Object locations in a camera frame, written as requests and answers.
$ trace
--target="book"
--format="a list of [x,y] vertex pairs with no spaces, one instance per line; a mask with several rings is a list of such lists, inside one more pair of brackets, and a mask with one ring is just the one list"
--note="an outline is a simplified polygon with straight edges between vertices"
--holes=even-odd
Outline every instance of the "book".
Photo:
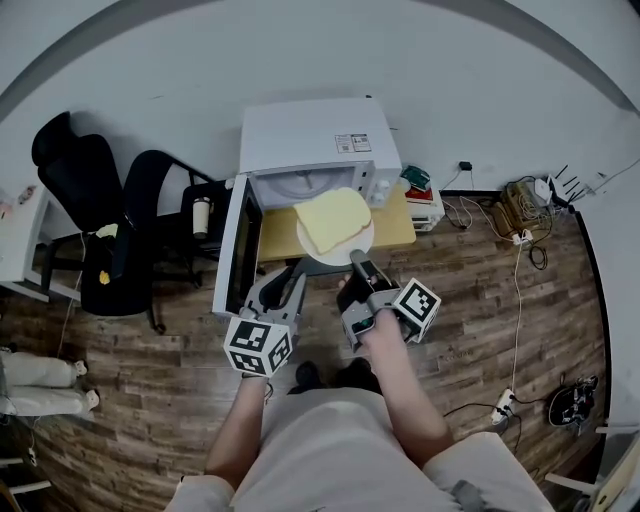
[[422,190],[423,192],[431,188],[431,177],[429,173],[415,165],[408,165],[407,168],[402,171],[400,177],[406,179],[412,187]]
[[427,191],[418,190],[415,187],[411,187],[408,192],[405,192],[404,196],[407,198],[407,201],[411,201],[412,203],[432,203],[433,202],[433,191],[431,188]]

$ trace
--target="yellow table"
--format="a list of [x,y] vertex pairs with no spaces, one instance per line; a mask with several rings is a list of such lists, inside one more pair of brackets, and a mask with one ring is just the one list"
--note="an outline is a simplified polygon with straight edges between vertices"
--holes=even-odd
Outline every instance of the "yellow table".
[[[387,205],[372,209],[374,225],[373,247],[396,247],[416,241],[411,215],[402,189],[394,188]],[[302,258],[307,255],[298,241],[298,217],[293,208],[269,210],[262,221],[259,261]]]

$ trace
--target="white desk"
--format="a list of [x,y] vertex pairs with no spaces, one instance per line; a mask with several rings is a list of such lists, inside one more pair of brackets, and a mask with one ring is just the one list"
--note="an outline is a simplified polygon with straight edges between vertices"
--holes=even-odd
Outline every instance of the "white desk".
[[[30,281],[40,284],[42,276],[32,269],[33,256],[39,240],[49,242],[40,234],[42,219],[49,204],[49,192],[42,184],[22,205],[17,203],[7,218],[0,220],[0,286],[34,299],[49,302],[49,297],[22,286]],[[80,300],[80,292],[51,283],[49,289],[71,299]]]

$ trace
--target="bread slice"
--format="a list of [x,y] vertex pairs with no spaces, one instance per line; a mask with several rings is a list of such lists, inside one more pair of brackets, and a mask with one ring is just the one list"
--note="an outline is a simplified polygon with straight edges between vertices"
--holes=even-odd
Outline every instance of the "bread slice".
[[371,210],[351,188],[328,190],[293,206],[318,254],[353,238],[371,223]]

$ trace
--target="chair wheel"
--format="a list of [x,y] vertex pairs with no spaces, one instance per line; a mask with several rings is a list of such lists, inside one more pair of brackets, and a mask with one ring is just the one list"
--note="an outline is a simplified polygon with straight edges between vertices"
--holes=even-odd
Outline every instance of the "chair wheel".
[[198,289],[202,287],[202,272],[198,272],[195,274],[193,279],[194,288]]

